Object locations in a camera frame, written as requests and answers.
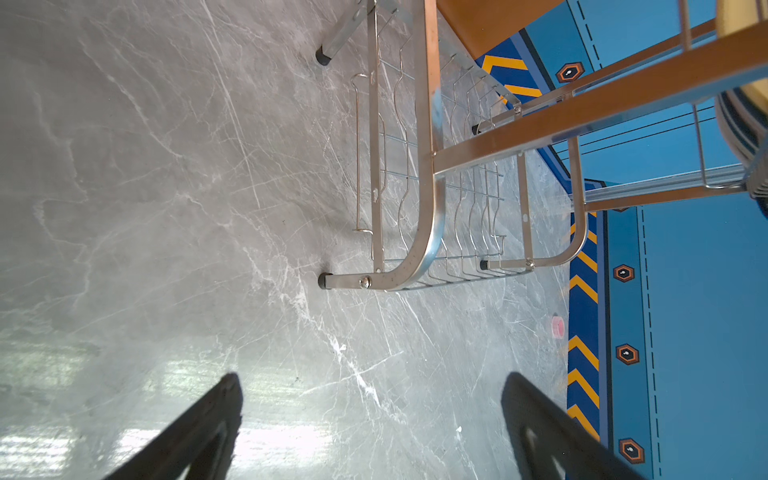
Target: gray marble surface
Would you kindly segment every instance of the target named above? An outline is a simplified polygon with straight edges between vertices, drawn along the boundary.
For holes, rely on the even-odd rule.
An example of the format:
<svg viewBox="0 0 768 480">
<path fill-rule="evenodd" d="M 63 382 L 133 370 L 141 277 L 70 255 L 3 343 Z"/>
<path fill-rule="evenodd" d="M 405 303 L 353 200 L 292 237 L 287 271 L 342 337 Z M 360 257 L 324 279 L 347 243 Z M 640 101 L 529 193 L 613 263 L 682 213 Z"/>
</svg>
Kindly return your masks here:
<svg viewBox="0 0 768 480">
<path fill-rule="evenodd" d="M 233 370 L 231 478 L 517 478 L 500 389 L 518 370 L 564 405 L 567 267 L 316 285 L 370 268 L 352 232 L 364 28 L 314 58 L 344 6 L 0 5 L 0 477 L 100 478 Z M 568 201 L 529 159 L 553 253 Z"/>
</svg>

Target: pink object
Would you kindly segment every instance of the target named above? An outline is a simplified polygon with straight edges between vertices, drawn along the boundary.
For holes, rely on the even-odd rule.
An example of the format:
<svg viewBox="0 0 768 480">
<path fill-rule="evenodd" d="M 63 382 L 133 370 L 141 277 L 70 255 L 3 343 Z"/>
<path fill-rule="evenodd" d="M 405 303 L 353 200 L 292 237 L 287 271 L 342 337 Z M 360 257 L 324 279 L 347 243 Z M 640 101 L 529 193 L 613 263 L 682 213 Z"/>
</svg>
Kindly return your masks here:
<svg viewBox="0 0 768 480">
<path fill-rule="evenodd" d="M 557 313 L 552 316 L 552 336 L 556 339 L 565 337 L 565 321 Z"/>
</svg>

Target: orange chevron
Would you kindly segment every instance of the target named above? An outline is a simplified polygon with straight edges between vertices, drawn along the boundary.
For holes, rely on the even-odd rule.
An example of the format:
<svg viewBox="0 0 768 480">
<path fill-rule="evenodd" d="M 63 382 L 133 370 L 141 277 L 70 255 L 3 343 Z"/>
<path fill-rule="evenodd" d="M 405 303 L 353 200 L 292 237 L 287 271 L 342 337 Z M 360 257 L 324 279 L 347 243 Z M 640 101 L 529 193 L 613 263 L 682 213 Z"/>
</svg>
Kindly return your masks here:
<svg viewBox="0 0 768 480">
<path fill-rule="evenodd" d="M 541 90 L 538 88 L 518 87 L 516 85 L 505 85 L 505 87 L 515 95 L 525 95 L 526 97 L 541 97 Z"/>
<path fill-rule="evenodd" d="M 581 423 L 581 426 L 584 427 L 584 430 L 587 431 L 587 433 L 592 435 L 598 442 L 600 441 L 598 431 L 595 430 L 594 427 L 590 424 L 589 420 L 587 420 L 587 417 L 585 417 L 584 413 L 581 412 L 581 409 L 578 408 L 578 405 L 574 405 L 568 409 L 568 416 L 572 419 L 577 419 L 578 422 Z"/>
<path fill-rule="evenodd" d="M 575 225 L 575 224 L 574 224 L 574 225 L 571 225 L 571 235 L 573 235 L 574 233 L 576 233 L 576 225 Z M 594 243 L 595 245 L 597 245 L 597 244 L 598 244 L 598 236 L 597 236 L 597 235 L 595 235 L 595 234 L 592 232 L 592 230 L 589 230 L 589 231 L 587 232 L 587 238 L 588 238 L 589 240 L 591 240 L 591 242 L 592 242 L 592 243 Z"/>
<path fill-rule="evenodd" d="M 594 353 L 592 353 L 589 348 L 584 344 L 584 341 L 578 337 L 578 335 L 574 335 L 574 337 L 570 340 L 568 340 L 568 352 L 570 352 L 573 349 L 579 349 L 581 353 L 584 354 L 585 357 L 587 357 L 587 360 L 589 360 L 589 363 L 592 364 L 595 370 L 600 370 L 600 360 L 595 356 Z"/>
<path fill-rule="evenodd" d="M 491 69 L 494 67 L 514 68 L 516 70 L 528 70 L 525 66 L 525 62 L 517 58 L 504 58 L 495 57 L 493 55 L 486 55 L 482 61 L 482 69 L 491 73 Z"/>
<path fill-rule="evenodd" d="M 581 259 L 582 262 L 586 263 L 588 267 L 590 267 L 595 272 L 598 271 L 598 263 L 592 260 L 590 257 L 587 256 L 584 252 L 579 252 L 578 257 Z"/>
<path fill-rule="evenodd" d="M 592 399 L 592 403 L 594 403 L 594 406 L 600 408 L 600 396 L 597 392 L 594 391 L 592 388 L 592 385 L 587 382 L 587 379 L 584 378 L 584 376 L 581 374 L 581 372 L 578 371 L 578 369 L 573 369 L 570 372 L 568 372 L 568 385 L 572 384 L 573 382 L 578 383 L 581 385 L 581 388 L 584 389 L 584 391 L 589 395 L 589 398 Z"/>
<path fill-rule="evenodd" d="M 575 286 L 579 286 L 584 291 L 584 293 L 589 295 L 589 297 L 594 300 L 595 303 L 598 302 L 598 293 L 595 292 L 591 286 L 587 285 L 587 282 L 584 282 L 579 275 L 574 275 L 574 277 L 571 278 L 571 290 Z"/>
</svg>

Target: dish rack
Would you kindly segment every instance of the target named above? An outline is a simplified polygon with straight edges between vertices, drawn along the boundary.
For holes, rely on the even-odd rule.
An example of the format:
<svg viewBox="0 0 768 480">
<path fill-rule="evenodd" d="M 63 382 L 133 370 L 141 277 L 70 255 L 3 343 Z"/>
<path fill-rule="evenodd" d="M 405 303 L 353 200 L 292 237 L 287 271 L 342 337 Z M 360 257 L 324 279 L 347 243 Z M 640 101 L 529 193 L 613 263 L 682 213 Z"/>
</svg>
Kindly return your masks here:
<svg viewBox="0 0 768 480">
<path fill-rule="evenodd" d="M 600 194 L 594 198 L 584 192 L 578 135 L 768 76 L 768 51 L 745 51 L 745 45 L 768 45 L 768 22 L 691 48 L 684 34 L 694 40 L 702 34 L 694 29 L 691 35 L 682 2 L 679 41 L 662 42 L 521 104 L 441 38 L 435 0 L 413 0 L 411 12 L 394 0 L 352 0 L 316 58 L 328 65 L 366 19 L 368 68 L 350 81 L 356 106 L 355 231 L 370 236 L 372 271 L 321 273 L 319 286 L 414 290 L 521 275 L 573 260 L 587 239 L 590 212 L 745 191 L 743 168 L 727 174 L 706 169 L 702 157 L 699 177 L 603 188 L 593 190 Z M 394 38 L 398 47 L 384 38 Z M 675 49 L 683 53 L 617 78 Z M 722 60 L 712 64 L 710 58 Z M 413 107 L 404 98 L 415 98 Z M 361 134 L 365 117 L 367 139 Z M 525 152 L 563 140 L 571 166 L 572 239 L 560 253 L 536 257 Z M 367 165 L 361 159 L 366 150 Z M 516 183 L 510 181 L 509 159 L 516 163 Z M 369 182 L 362 179 L 366 170 Z M 365 219 L 361 203 L 367 197 Z M 519 209 L 511 208 L 515 202 Z M 507 229 L 516 223 L 523 257 L 512 260 Z"/>
</svg>

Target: orange hexagon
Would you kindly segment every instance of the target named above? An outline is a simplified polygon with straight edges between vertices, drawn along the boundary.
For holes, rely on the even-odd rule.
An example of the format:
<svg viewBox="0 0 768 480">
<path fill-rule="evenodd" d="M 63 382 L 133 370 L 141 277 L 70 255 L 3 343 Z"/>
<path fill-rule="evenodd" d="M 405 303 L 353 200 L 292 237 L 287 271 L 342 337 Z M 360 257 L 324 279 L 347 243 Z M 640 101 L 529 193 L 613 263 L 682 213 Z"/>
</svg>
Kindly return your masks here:
<svg viewBox="0 0 768 480">
<path fill-rule="evenodd" d="M 582 76 L 585 71 L 586 70 L 584 69 L 584 64 L 580 61 L 576 61 L 574 63 L 567 63 L 563 65 L 563 68 L 561 68 L 555 76 L 558 78 L 560 83 L 567 84 L 568 82 L 576 80 Z"/>
<path fill-rule="evenodd" d="M 619 440 L 619 452 L 631 464 L 645 463 L 645 449 L 633 439 Z"/>
<path fill-rule="evenodd" d="M 616 347 L 616 358 L 627 365 L 634 365 L 635 363 L 640 363 L 640 352 L 632 345 L 625 343 L 622 346 Z"/>
<path fill-rule="evenodd" d="M 634 280 L 634 268 L 628 265 L 619 265 L 614 268 L 614 278 L 624 283 Z"/>
</svg>

